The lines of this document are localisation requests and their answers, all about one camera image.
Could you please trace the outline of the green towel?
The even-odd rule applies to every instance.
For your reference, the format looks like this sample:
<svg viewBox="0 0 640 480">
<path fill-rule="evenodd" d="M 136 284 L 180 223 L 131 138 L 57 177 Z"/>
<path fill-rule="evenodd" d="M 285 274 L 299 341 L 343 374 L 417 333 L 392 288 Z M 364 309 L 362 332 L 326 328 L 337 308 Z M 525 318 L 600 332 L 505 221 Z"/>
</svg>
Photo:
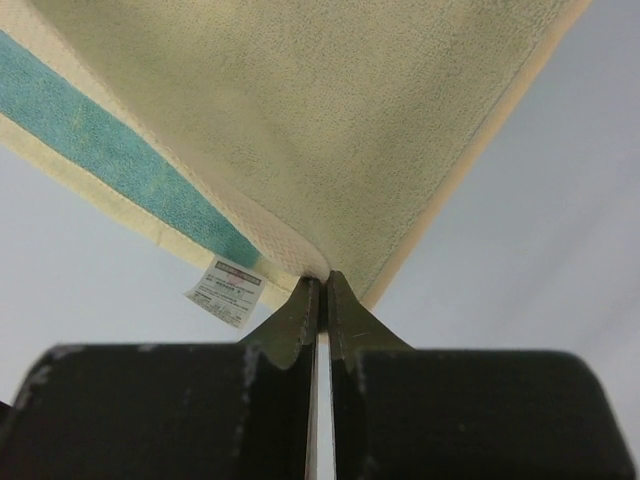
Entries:
<svg viewBox="0 0 640 480">
<path fill-rule="evenodd" d="M 1 139 L 183 260 L 374 306 L 583 1 L 5 1 Z"/>
</svg>

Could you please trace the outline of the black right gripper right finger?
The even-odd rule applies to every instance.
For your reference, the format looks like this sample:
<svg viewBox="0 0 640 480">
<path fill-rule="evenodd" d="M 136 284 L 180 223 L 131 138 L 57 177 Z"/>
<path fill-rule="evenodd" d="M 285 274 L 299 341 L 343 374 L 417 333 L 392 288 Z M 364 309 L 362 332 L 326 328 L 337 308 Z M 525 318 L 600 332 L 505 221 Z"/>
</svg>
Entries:
<svg viewBox="0 0 640 480">
<path fill-rule="evenodd" d="M 325 286 L 340 479 L 631 479 L 606 394 L 578 356 L 424 350 Z"/>
</svg>

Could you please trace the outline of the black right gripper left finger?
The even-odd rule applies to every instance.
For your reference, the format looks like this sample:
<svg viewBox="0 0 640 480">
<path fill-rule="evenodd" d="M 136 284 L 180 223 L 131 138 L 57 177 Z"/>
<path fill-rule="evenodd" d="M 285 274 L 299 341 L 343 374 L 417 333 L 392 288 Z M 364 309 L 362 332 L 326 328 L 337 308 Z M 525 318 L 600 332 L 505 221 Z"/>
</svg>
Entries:
<svg viewBox="0 0 640 480">
<path fill-rule="evenodd" d="M 5 479 L 313 479 L 320 284 L 236 343 L 68 344 L 1 422 Z"/>
</svg>

